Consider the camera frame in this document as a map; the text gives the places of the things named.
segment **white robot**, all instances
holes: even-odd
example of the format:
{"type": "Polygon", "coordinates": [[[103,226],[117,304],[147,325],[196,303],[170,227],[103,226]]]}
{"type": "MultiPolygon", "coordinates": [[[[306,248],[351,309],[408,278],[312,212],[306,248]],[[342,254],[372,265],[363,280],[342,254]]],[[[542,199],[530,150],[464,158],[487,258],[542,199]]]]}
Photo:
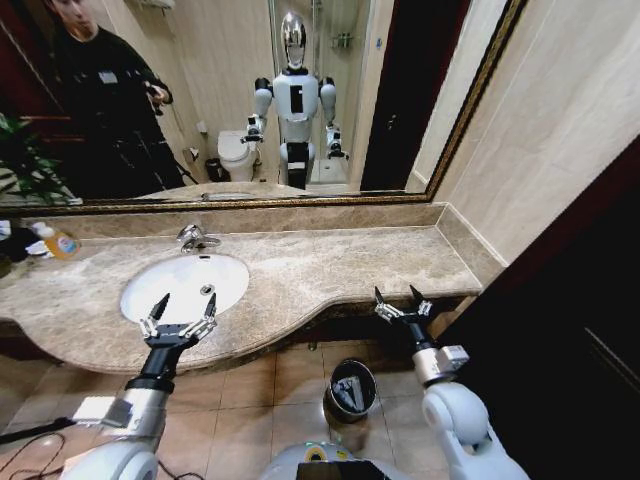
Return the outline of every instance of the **white robot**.
{"type": "Polygon", "coordinates": [[[318,110],[318,97],[327,122],[327,157],[346,157],[342,151],[340,128],[333,123],[336,116],[336,87],[329,77],[321,82],[303,67],[306,32],[302,19],[287,13],[282,21],[281,37],[287,67],[273,85],[266,78],[255,82],[256,113],[249,117],[243,142],[262,142],[267,126],[267,112],[275,99],[284,143],[280,145],[281,183],[305,188],[307,175],[313,168],[315,146],[310,143],[313,117],[318,110]]]}
{"type": "MultiPolygon", "coordinates": [[[[459,346],[439,348],[422,327],[433,319],[432,303],[411,287],[415,311],[403,312],[384,302],[375,289],[376,312],[394,328],[408,332],[414,345],[418,381],[425,388],[422,411],[447,458],[452,480],[528,480],[491,428],[487,409],[469,389],[452,382],[453,372],[468,360],[459,346]]],[[[140,374],[127,383],[123,398],[89,397],[74,420],[109,427],[103,435],[114,441],[97,447],[63,472],[63,480],[153,480],[158,473],[155,451],[162,437],[166,402],[173,392],[175,368],[182,352],[196,345],[216,326],[216,296],[192,324],[159,325],[169,294],[140,320],[151,348],[140,374]]],[[[307,442],[285,449],[267,467],[261,480],[389,478],[409,480],[393,465],[357,459],[330,443],[307,442]]]]}

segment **chrome robot head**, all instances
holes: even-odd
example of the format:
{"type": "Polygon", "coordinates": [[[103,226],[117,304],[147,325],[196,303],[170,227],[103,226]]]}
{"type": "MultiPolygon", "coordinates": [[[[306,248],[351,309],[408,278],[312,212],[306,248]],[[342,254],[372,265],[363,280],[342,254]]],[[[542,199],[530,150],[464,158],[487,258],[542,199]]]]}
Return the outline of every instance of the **chrome robot head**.
{"type": "Polygon", "coordinates": [[[304,46],[307,43],[307,35],[304,31],[302,18],[295,13],[287,13],[282,20],[280,35],[289,68],[291,70],[299,70],[302,68],[304,46]]]}

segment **faucet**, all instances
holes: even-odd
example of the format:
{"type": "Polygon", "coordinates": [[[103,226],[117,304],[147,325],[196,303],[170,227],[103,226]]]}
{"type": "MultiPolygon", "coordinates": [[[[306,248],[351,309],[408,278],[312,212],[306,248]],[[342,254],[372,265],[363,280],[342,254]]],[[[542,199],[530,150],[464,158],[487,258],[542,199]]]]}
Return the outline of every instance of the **faucet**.
{"type": "Polygon", "coordinates": [[[201,250],[207,247],[217,247],[222,242],[208,233],[203,233],[197,225],[187,225],[176,237],[176,240],[183,242],[182,253],[191,253],[194,248],[201,250]]]}

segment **marble countertop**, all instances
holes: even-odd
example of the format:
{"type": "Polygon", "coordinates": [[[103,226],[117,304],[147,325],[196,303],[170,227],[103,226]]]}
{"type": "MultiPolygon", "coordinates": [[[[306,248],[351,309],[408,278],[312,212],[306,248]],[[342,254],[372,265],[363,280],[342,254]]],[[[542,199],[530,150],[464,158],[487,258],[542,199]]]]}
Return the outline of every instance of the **marble countertop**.
{"type": "MultiPolygon", "coordinates": [[[[373,302],[373,287],[406,296],[475,295],[481,285],[440,231],[393,227],[219,235],[214,252],[242,260],[249,287],[218,327],[182,355],[179,368],[251,354],[335,304],[373,302]]],[[[179,256],[173,237],[87,240],[68,261],[31,259],[0,279],[0,317],[43,350],[89,370],[133,374],[148,347],[120,313],[136,273],[179,256]]]]}

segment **door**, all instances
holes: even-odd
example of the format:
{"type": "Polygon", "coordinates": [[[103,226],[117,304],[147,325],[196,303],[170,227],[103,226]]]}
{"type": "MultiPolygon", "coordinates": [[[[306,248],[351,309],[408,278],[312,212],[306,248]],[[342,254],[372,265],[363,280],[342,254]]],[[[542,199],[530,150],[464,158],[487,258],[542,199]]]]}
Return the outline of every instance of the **door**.
{"type": "Polygon", "coordinates": [[[470,0],[396,0],[360,190],[404,190],[470,0]]]}
{"type": "MultiPolygon", "coordinates": [[[[45,7],[31,2],[34,8],[45,7]]],[[[62,106],[53,62],[42,30],[23,2],[0,2],[0,113],[30,122],[30,129],[51,158],[62,160],[58,172],[71,192],[92,197],[87,175],[90,166],[86,141],[62,106]]]]}
{"type": "Polygon", "coordinates": [[[444,333],[532,479],[638,478],[640,137],[444,333]]]}

